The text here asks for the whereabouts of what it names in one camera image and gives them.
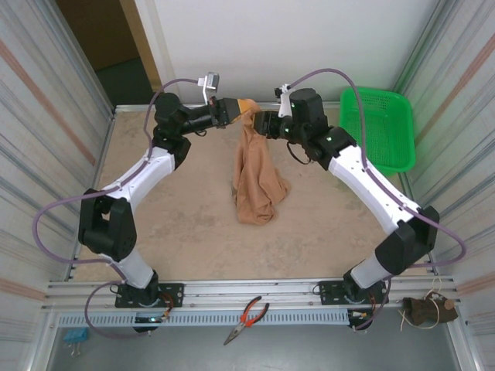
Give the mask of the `tan t-shirt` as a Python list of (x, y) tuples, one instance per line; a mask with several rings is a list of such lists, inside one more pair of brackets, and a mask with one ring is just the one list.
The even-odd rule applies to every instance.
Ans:
[(268, 139), (256, 132), (254, 119), (260, 107), (249, 99), (239, 100), (241, 124), (232, 179), (237, 219), (263, 226), (276, 216), (276, 206), (289, 194), (290, 185), (275, 167)]

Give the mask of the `green plastic basket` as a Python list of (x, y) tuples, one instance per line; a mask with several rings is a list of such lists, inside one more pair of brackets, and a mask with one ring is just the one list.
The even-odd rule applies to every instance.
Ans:
[(413, 114), (408, 99), (387, 90), (358, 89), (363, 103), (367, 158), (385, 176), (415, 165)]

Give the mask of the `brown wooden door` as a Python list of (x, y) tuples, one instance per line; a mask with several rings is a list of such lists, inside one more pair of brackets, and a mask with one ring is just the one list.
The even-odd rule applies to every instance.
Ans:
[(137, 0), (55, 2), (113, 102), (140, 103), (159, 88)]

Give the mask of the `blue binder clip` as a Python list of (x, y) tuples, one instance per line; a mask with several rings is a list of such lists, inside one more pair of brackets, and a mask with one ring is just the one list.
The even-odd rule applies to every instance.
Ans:
[(80, 346), (87, 341), (87, 328), (74, 328), (63, 337), (64, 345), (71, 349), (72, 357), (80, 355)]

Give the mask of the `aluminium mounting rail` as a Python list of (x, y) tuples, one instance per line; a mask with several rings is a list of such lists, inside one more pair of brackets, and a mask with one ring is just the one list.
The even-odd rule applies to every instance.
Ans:
[[(262, 296), (271, 309), (320, 307), (318, 278), (284, 280), (184, 281), (181, 309), (193, 311), (241, 310), (254, 297)], [(98, 282), (68, 281), (51, 283), (41, 309), (45, 312), (82, 311)], [(392, 280), (388, 305), (397, 307), (402, 298), (420, 298), (434, 289), (460, 303), (456, 284), (450, 276), (399, 276)]]

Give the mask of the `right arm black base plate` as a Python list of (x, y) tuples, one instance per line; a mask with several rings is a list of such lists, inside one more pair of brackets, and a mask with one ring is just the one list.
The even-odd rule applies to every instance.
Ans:
[(384, 300), (387, 286), (383, 281), (363, 289), (345, 280), (320, 281), (316, 294), (322, 305), (372, 305)]

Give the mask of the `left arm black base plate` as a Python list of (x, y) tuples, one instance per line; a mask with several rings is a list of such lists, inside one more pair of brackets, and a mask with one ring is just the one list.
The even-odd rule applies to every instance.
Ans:
[(127, 284), (114, 285), (116, 308), (181, 308), (184, 284), (159, 283), (138, 289)]

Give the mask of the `orange handled pliers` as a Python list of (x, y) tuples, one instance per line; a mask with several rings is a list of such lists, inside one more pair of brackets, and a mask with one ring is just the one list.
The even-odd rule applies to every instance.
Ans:
[(251, 316), (250, 311), (251, 309), (262, 299), (262, 296), (257, 296), (245, 306), (242, 315), (240, 316), (240, 320), (237, 323), (237, 325), (230, 331), (229, 336), (226, 338), (224, 341), (224, 345), (228, 345), (230, 342), (235, 340), (245, 328), (250, 328), (252, 325), (255, 323), (259, 322), (260, 320), (265, 317), (265, 315), (268, 312), (268, 309), (270, 307), (269, 303), (265, 303), (264, 307), (261, 309), (261, 311), (256, 315), (256, 316)]

